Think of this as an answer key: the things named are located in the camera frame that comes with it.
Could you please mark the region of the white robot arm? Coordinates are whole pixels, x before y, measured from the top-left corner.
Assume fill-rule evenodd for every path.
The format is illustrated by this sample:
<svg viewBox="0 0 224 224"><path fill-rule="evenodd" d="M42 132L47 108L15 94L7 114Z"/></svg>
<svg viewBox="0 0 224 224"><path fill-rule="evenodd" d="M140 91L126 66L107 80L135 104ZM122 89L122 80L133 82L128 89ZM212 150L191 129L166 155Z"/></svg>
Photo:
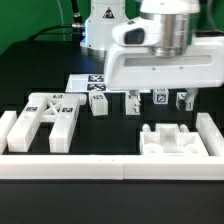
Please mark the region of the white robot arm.
<svg viewBox="0 0 224 224"><path fill-rule="evenodd" d="M224 84L224 37L195 35L198 0L142 0L128 19L125 0L91 0L81 49L105 59L104 82L124 91L126 113L140 113L140 92L185 88L190 104L203 87Z"/></svg>

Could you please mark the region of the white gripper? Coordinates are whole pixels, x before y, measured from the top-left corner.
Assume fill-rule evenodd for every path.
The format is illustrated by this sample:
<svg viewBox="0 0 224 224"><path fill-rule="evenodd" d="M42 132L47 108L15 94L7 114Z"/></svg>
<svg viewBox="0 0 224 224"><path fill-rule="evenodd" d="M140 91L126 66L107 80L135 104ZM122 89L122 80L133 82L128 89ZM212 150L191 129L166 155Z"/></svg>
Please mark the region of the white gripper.
<svg viewBox="0 0 224 224"><path fill-rule="evenodd" d="M154 14L115 26L104 65L111 91L130 91L135 111L138 90L187 89L186 104L197 88L224 84L224 37L190 35L189 14Z"/></svg>

